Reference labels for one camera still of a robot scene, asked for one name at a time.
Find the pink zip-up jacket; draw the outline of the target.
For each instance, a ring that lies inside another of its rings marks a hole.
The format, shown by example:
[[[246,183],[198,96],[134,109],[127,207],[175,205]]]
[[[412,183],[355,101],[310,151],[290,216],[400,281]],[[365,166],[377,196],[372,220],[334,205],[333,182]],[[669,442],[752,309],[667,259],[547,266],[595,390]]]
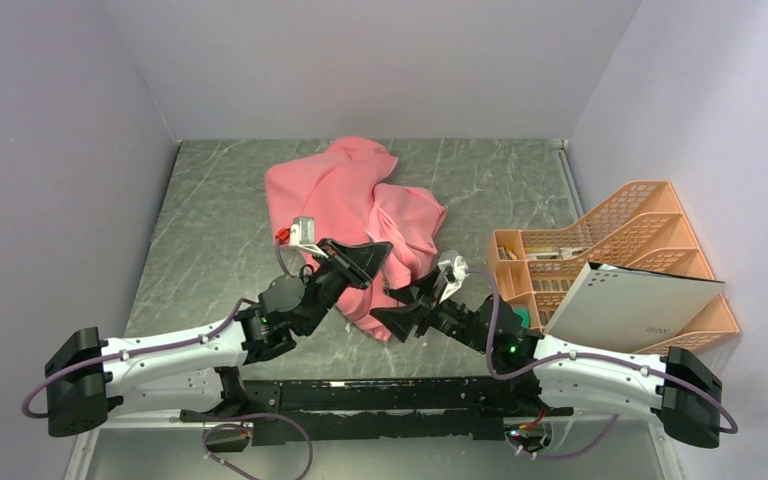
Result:
[[[430,190],[388,183],[397,163],[373,140],[342,137],[322,153],[275,165],[264,175],[274,233],[297,217],[310,217],[318,239],[392,244],[372,286],[348,289],[336,304],[348,321],[382,342],[392,335],[371,310],[397,306],[385,287],[405,287],[431,270],[438,253],[434,237],[446,217]]]

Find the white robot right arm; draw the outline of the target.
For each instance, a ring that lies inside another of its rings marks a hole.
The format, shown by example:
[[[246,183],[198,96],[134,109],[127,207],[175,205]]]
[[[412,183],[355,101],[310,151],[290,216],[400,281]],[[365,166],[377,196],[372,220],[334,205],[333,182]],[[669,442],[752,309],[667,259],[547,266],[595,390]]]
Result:
[[[721,435],[737,433],[720,379],[692,352],[618,353],[542,334],[497,289],[475,310],[446,297],[460,278],[434,269],[387,290],[396,306],[370,314],[400,342],[435,329],[483,354],[489,376],[509,388],[512,407],[524,415],[572,409],[626,416],[707,449],[718,447]]]

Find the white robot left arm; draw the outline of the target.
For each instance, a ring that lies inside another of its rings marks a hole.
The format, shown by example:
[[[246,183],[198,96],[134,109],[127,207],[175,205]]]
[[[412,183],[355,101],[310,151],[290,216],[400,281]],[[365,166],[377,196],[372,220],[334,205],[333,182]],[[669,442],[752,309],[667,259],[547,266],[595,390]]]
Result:
[[[317,246],[313,272],[275,278],[221,321],[134,338],[103,339],[97,328],[73,333],[45,367],[49,435],[77,435],[133,413],[176,409],[222,420],[247,413],[256,397],[244,388],[242,367],[293,350],[346,290],[372,285],[393,249],[333,239]]]

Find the green eraser in organizer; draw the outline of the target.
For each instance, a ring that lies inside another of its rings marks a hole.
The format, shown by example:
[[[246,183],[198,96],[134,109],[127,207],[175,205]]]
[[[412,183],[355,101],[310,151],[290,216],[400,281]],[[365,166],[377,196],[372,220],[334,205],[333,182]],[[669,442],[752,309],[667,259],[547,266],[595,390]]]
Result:
[[[523,329],[530,328],[530,313],[527,308],[513,308],[513,312],[520,319],[520,325]]]

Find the white folder in organizer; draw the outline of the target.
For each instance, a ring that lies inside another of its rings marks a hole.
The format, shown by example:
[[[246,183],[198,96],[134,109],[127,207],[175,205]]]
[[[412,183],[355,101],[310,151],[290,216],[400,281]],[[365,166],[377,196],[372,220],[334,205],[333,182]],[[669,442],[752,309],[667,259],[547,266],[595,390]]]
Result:
[[[545,327],[578,345],[632,353],[676,336],[723,281],[588,261]]]

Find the orange plastic desk organizer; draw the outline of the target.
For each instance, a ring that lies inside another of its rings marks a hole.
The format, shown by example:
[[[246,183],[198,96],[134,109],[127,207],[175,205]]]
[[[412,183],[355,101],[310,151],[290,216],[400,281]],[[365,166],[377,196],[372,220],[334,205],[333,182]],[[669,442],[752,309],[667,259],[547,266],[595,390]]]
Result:
[[[500,260],[498,247],[519,259]],[[530,328],[543,334],[588,261],[718,280],[667,181],[630,182],[565,228],[496,230],[487,249],[502,299],[527,308]],[[664,355],[671,347],[699,352],[738,335],[724,290],[676,336],[632,353]]]

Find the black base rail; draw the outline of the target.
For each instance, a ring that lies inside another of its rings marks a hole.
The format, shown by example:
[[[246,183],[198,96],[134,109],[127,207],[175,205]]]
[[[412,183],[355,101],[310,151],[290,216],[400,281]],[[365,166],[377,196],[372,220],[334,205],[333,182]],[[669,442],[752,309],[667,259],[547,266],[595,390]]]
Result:
[[[536,418],[568,417],[570,407],[546,406],[539,389],[490,376],[356,380],[253,380],[233,388],[234,400],[205,413],[185,407],[184,423],[254,415],[253,443],[283,445],[299,438],[286,416],[315,441],[466,436],[500,440]]]

